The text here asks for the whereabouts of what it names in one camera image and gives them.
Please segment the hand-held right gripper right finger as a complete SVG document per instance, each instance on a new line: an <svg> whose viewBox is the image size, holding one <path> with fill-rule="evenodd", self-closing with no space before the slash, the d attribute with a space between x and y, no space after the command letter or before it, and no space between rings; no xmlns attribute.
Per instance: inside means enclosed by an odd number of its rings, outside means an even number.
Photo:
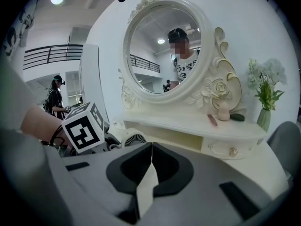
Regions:
<svg viewBox="0 0 301 226"><path fill-rule="evenodd" d="M287 196L280 166L268 172L254 166L238 171L239 161L146 143L160 183L140 219L142 226L260 225Z"/></svg>

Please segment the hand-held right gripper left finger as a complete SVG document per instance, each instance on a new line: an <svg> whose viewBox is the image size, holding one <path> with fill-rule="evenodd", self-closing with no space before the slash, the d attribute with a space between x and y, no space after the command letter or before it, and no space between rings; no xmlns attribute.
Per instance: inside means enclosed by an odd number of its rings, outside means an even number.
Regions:
<svg viewBox="0 0 301 226"><path fill-rule="evenodd" d="M153 211L139 215L137 183L122 173L127 171L140 181L151 162L151 144L111 152L65 157L68 178L64 198L71 210L74 226L151 226Z"/></svg>

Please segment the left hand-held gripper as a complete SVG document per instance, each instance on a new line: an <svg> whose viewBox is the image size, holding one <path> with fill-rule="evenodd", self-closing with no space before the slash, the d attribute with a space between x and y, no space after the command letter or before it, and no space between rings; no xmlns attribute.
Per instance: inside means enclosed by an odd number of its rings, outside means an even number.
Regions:
<svg viewBox="0 0 301 226"><path fill-rule="evenodd" d="M94 102L71 110L63 120L62 128L77 154L104 153L121 148L121 143L109 133L110 125Z"/></svg>

